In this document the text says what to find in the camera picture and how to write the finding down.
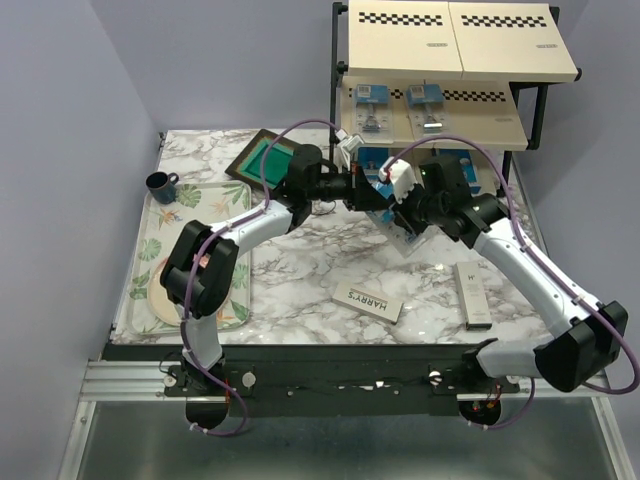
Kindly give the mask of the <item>blister razor pack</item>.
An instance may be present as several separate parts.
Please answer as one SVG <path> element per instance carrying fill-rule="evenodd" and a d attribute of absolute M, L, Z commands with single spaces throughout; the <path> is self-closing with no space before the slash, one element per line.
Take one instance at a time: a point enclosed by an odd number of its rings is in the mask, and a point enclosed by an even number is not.
<path fill-rule="evenodd" d="M 357 84 L 352 90 L 353 128 L 367 143 L 390 144 L 393 115 L 386 85 Z"/>
<path fill-rule="evenodd" d="M 415 140 L 447 131 L 451 122 L 438 84 L 410 85 L 406 92 L 408 118 Z"/>
<path fill-rule="evenodd" d="M 371 184 L 387 201 L 388 206 L 384 210 L 367 211 L 366 215 L 403 257 L 412 255 L 419 247 L 436 236 L 438 230 L 435 226 L 429 226 L 422 233 L 417 234 L 397 225 L 395 221 L 399 216 L 393 211 L 396 204 L 393 187 L 379 180 L 371 181 Z"/>

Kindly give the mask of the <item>blue Harry's razor box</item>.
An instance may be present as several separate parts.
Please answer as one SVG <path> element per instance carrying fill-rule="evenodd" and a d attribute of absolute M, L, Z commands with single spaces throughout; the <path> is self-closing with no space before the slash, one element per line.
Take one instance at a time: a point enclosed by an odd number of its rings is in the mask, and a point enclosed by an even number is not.
<path fill-rule="evenodd" d="M 393 154 L 389 148 L 361 147 L 357 152 L 357 163 L 367 180 L 375 184 L 379 181 L 379 170 Z"/>
<path fill-rule="evenodd" d="M 473 163 L 472 155 L 469 150 L 437 149 L 436 153 L 438 155 L 449 155 L 455 157 L 460 163 L 471 194 L 478 195 L 481 192 L 478 169 Z"/>

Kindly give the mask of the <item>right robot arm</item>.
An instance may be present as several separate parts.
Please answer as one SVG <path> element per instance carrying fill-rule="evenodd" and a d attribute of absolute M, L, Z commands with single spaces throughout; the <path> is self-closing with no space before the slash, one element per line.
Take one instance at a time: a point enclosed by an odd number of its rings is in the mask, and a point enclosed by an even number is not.
<path fill-rule="evenodd" d="M 437 156 L 418 172 L 390 158 L 379 178 L 392 185 L 393 210 L 414 229 L 435 226 L 491 262 L 520 291 L 546 325 L 546 337 L 528 341 L 493 340 L 477 348 L 460 367 L 460 379 L 480 392 L 496 378 L 542 378 L 571 392 L 613 363 L 620 354 L 639 370 L 624 340 L 626 309 L 605 304 L 573 282 L 520 226 L 512 200 L 472 195 L 459 161 Z"/>

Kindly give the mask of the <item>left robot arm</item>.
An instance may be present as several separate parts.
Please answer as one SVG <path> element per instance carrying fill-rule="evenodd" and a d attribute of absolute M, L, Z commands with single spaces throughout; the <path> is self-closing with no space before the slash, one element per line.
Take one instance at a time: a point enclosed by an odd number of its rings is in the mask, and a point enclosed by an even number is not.
<path fill-rule="evenodd" d="M 228 221 L 189 222 L 160 276 L 167 298 L 182 312 L 183 356 L 192 365 L 187 382 L 201 395 L 212 394 L 221 385 L 222 372 L 216 364 L 223 350 L 216 313 L 230 293 L 237 260 L 301 226 L 315 201 L 342 201 L 354 211 L 389 206 L 389 199 L 376 190 L 361 167 L 331 165 L 310 144 L 294 150 L 286 174 L 267 194 L 264 203 Z"/>

